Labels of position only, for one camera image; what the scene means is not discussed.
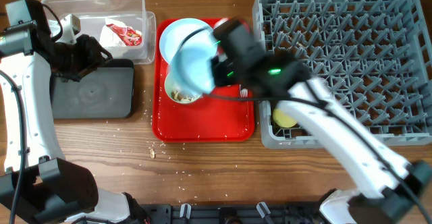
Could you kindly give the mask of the light blue bowl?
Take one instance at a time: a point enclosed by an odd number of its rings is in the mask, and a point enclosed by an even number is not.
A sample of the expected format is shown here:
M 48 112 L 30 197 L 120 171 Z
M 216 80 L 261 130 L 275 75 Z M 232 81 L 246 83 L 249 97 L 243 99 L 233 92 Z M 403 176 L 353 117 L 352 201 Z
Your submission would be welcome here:
M 211 45 L 183 45 L 171 60 L 170 73 L 183 91 L 192 95 L 209 94 L 215 89 L 211 60 L 217 47 Z

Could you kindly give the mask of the green bowl with rice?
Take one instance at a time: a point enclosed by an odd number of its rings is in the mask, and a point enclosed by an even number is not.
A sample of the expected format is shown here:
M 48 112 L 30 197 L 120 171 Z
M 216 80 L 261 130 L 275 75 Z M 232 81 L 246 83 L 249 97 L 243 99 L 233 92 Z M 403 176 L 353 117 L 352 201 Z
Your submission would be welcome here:
M 192 92 L 186 86 L 182 86 L 171 73 L 166 76 L 164 88 L 166 95 L 179 104 L 190 104 L 202 97 L 202 94 Z

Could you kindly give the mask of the yellow plastic cup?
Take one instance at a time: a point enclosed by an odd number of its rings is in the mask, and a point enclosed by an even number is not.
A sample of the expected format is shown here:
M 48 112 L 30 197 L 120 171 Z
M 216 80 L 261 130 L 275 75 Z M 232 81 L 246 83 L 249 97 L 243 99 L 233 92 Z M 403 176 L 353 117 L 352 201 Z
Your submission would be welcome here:
M 294 118 L 286 115 L 281 109 L 274 109 L 272 112 L 272 118 L 281 128 L 292 128 L 298 123 Z

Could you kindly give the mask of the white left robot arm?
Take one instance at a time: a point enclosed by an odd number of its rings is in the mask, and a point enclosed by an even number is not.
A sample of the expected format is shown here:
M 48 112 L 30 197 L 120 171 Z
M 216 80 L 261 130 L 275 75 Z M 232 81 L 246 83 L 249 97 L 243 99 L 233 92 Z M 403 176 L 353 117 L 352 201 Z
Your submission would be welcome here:
M 49 95 L 52 69 L 80 76 L 104 61 L 92 38 L 74 45 L 51 36 L 45 18 L 22 18 L 1 35 L 1 89 L 7 126 L 1 203 L 11 222 L 139 223 L 145 213 L 128 193 L 97 187 L 92 173 L 65 159 Z

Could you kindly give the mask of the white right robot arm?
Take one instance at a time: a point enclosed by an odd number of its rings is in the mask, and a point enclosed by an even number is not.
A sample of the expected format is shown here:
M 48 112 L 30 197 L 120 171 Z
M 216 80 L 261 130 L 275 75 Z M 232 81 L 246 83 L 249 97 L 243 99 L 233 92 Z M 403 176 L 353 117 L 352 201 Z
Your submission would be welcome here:
M 289 55 L 211 60 L 217 86 L 239 83 L 294 118 L 336 158 L 356 188 L 335 190 L 319 211 L 330 223 L 399 223 L 413 206 L 431 218 L 419 197 L 431 181 L 431 166 L 410 163 L 355 119 L 303 62 Z

